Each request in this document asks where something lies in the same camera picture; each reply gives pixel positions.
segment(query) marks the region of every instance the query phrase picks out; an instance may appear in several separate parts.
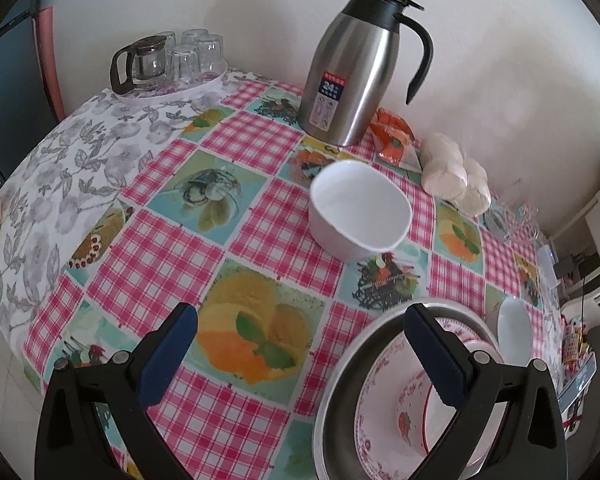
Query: tile floor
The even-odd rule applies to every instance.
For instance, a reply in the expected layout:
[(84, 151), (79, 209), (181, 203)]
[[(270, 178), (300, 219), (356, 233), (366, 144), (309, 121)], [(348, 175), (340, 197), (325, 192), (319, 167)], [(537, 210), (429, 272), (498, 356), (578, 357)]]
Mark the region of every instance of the tile floor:
[(33, 389), (0, 332), (0, 451), (22, 480), (33, 480), (42, 396)]

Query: tablecloth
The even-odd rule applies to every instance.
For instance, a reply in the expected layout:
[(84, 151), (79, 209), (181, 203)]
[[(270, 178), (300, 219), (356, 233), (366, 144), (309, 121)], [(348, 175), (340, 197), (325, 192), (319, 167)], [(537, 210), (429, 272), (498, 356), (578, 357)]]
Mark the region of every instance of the tablecloth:
[[(312, 423), (334, 365), (411, 298), (448, 298), (483, 318), (523, 298), (533, 356), (559, 377), (557, 298), (541, 293), (534, 250), (434, 200), (419, 174), (377, 160), (370, 136), (344, 149), (306, 136), (300, 96), (237, 70), (193, 102), (141, 108), (104, 91), (0, 191), (0, 327), (41, 392), (56, 358), (104, 362), (179, 301), (199, 309), (196, 340), (149, 411), (197, 479), (314, 475)], [(413, 209), (395, 251), (356, 264), (308, 233), (311, 179), (344, 158), (384, 173)], [(98, 414), (132, 470), (107, 407)]]

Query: white tray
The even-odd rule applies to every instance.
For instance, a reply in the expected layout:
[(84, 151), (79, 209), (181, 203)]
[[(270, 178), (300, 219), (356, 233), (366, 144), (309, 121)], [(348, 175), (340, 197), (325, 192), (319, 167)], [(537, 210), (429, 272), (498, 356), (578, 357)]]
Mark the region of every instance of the white tray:
[(203, 82), (197, 86), (187, 87), (182, 90), (176, 85), (169, 87), (159, 87), (153, 90), (132, 90), (124, 95), (114, 92), (118, 100), (125, 105), (158, 105), (171, 101), (187, 101), (196, 98), (198, 95), (215, 88), (222, 82), (222, 76), (226, 72), (227, 63), (222, 60), (218, 63), (217, 72), (205, 72)]

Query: blue gripper pad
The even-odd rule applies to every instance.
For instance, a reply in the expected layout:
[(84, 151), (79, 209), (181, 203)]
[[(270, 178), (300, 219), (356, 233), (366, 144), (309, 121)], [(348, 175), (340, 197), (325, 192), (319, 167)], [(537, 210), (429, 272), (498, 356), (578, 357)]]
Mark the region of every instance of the blue gripper pad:
[(187, 305), (138, 375), (136, 398), (144, 409), (159, 404), (198, 332), (198, 313)]
[[(457, 410), (462, 408), (468, 395), (465, 372), (438, 334), (413, 306), (407, 307), (404, 313), (404, 335), (416, 352), (442, 402)], [(447, 343), (453, 344), (451, 338), (448, 339)], [(456, 340), (469, 355), (460, 340)]]

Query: ceramic bowl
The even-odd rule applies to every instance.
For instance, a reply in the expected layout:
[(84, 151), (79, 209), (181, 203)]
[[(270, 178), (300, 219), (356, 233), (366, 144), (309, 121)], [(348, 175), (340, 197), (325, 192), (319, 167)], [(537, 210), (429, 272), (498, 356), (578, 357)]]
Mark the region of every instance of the ceramic bowl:
[(525, 302), (520, 298), (505, 298), (487, 316), (486, 322), (498, 340), (505, 364), (527, 366), (534, 332)]
[(309, 231), (334, 258), (357, 262), (395, 249), (409, 232), (406, 195), (368, 164), (340, 160), (311, 182)]
[[(498, 351), (479, 340), (466, 325), (453, 319), (438, 322), (454, 332), (471, 351), (485, 350), (502, 362)], [(420, 400), (407, 409), (415, 395)], [(494, 407), (467, 469), (487, 452), (504, 408), (504, 403)], [(372, 365), (358, 397), (354, 437), (366, 474), (372, 480), (408, 479), (442, 435), (455, 411), (442, 403), (404, 334), (398, 334)]]
[[(479, 340), (474, 330), (455, 319), (437, 321), (463, 343)], [(372, 480), (406, 480), (423, 459), (402, 439), (396, 417), (398, 397), (421, 372), (420, 361), (400, 333), (380, 353), (363, 383), (356, 405), (354, 437), (360, 463)]]

